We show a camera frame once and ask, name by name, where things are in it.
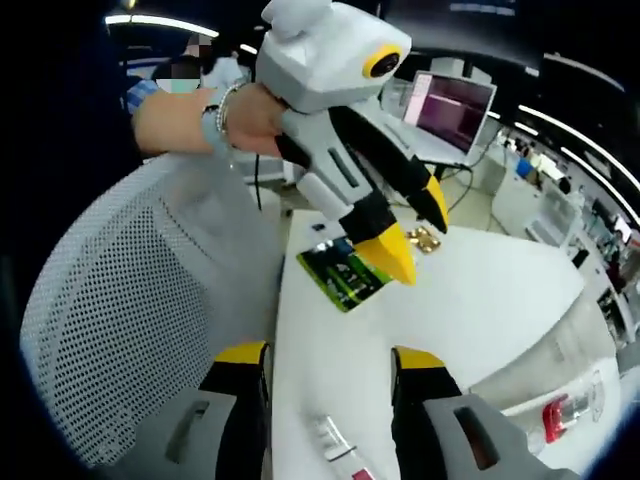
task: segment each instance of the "white chair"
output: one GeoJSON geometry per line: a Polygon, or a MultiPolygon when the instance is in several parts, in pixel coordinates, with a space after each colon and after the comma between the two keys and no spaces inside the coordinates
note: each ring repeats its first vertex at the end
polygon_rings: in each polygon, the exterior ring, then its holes
{"type": "Polygon", "coordinates": [[[159,157],[84,212],[38,278],[20,345],[87,465],[121,458],[220,351],[273,337],[282,260],[242,178],[210,157],[159,157]]]}

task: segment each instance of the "hand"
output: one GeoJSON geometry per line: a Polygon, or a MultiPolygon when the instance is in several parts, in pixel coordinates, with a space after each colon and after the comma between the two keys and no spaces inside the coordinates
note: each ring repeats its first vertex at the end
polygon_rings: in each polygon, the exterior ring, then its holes
{"type": "Polygon", "coordinates": [[[226,129],[235,148],[280,158],[275,136],[286,107],[260,84],[246,85],[228,99],[226,129]]]}

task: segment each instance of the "floor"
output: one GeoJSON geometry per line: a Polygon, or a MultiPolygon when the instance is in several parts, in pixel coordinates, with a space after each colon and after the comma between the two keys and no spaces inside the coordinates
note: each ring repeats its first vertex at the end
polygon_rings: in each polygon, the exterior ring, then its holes
{"type": "MultiPolygon", "coordinates": [[[[504,229],[491,215],[491,201],[493,199],[491,195],[475,189],[469,189],[465,194],[467,190],[466,185],[461,184],[455,178],[443,181],[440,186],[450,209],[449,222],[451,225],[506,235],[504,229]]],[[[263,184],[262,187],[270,188],[280,195],[282,207],[285,211],[291,209],[313,209],[295,187],[281,187],[278,184],[263,184]]],[[[283,217],[282,236],[285,244],[288,238],[290,224],[290,218],[283,217]]]]}

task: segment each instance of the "gold object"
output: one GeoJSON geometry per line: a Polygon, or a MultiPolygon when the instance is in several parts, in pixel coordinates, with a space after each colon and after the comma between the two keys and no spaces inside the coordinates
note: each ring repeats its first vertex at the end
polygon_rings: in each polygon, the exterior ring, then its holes
{"type": "Polygon", "coordinates": [[[418,227],[407,232],[409,243],[415,245],[422,253],[429,254],[440,248],[441,242],[426,227],[418,227]]]}

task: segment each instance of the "desk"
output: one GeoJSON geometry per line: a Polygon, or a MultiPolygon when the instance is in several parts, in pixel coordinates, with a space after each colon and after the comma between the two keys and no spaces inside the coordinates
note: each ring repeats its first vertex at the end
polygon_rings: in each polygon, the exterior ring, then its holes
{"type": "MultiPolygon", "coordinates": [[[[566,249],[569,258],[573,258],[581,248],[589,252],[589,255],[578,269],[585,280],[585,295],[592,301],[597,302],[607,291],[615,292],[609,275],[607,275],[607,262],[602,258],[600,250],[598,250],[591,237],[584,230],[578,229],[574,232],[569,244],[570,246],[566,249]]],[[[624,340],[628,343],[633,343],[636,341],[637,322],[634,321],[629,303],[622,294],[614,293],[614,299],[624,323],[624,340]]]]}
{"type": "Polygon", "coordinates": [[[525,225],[541,206],[542,193],[515,171],[507,170],[491,204],[491,213],[509,235],[528,239],[525,225]]]}
{"type": "MultiPolygon", "coordinates": [[[[403,227],[415,225],[410,209],[395,213],[403,227]]],[[[272,395],[277,480],[331,478],[304,423],[312,413],[330,414],[385,478],[400,478],[391,347],[431,351],[467,389],[534,345],[583,288],[560,250],[451,227],[436,253],[416,252],[419,286],[392,282],[343,314],[295,258],[319,242],[311,225],[322,221],[319,212],[296,211],[287,246],[272,395]]]]}

